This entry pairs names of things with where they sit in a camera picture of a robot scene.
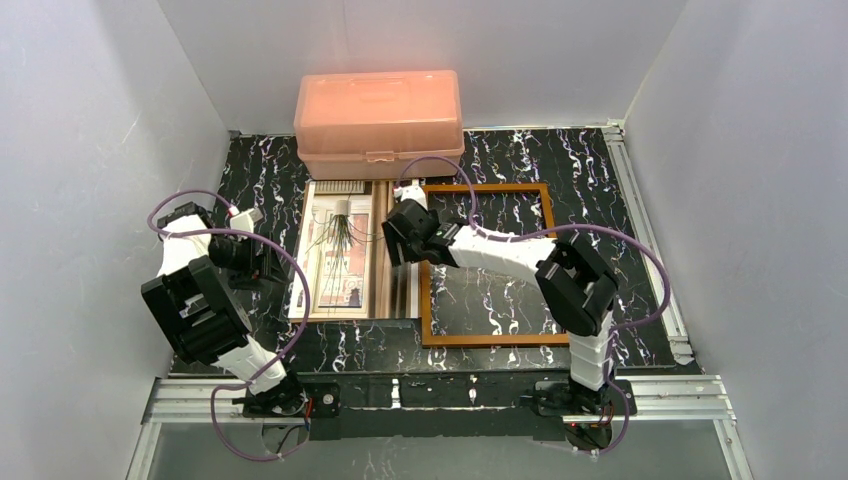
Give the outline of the window and plant photo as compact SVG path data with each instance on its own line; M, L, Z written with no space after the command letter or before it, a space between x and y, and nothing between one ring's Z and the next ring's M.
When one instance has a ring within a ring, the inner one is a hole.
M311 322L416 318L416 266L394 267L382 222L394 206L391 181L307 183L287 316Z

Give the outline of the brown wooden picture frame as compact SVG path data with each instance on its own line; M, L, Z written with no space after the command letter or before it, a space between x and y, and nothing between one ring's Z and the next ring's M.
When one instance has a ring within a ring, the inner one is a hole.
M541 216L545 227L554 226L552 201L544 183L482 184L475 187L483 194L537 194L541 200ZM432 331L430 296L430 264L419 265L419 313L421 315L421 346L423 348L491 348L491 347L563 347L569 345L567 334L508 334L508 335L435 335Z

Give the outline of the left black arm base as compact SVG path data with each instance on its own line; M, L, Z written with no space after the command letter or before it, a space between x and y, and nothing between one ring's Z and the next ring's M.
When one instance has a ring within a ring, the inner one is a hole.
M341 390L336 383L305 383L283 385L268 392L233 400L242 406L248 418L308 417L309 419L334 418L339 415Z

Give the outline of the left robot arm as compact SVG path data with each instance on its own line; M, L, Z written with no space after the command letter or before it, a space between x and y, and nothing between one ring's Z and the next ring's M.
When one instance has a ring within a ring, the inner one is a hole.
M188 202L156 220L163 260L142 298L185 363L222 368L255 396L280 393L287 373L252 335L239 290L272 290L286 281L279 256L257 241L261 211L230 210L232 233L213 233L208 211Z

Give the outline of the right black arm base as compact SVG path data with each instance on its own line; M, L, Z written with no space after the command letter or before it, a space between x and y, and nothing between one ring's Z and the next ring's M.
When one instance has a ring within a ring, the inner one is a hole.
M590 390L572 380L539 381L530 393L531 403L541 416L588 416L600 420L604 415L622 416L625 407L631 415L638 412L632 384L614 380L599 391Z

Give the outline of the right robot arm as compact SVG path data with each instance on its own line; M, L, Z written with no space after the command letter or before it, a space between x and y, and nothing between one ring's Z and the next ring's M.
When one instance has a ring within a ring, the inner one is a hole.
M534 286L551 318L569 337L570 380L599 392L609 380L607 358L619 280L591 243L578 233L520 239L514 234L443 221L434 210L406 199L382 223L390 261L426 261L454 268L491 270Z

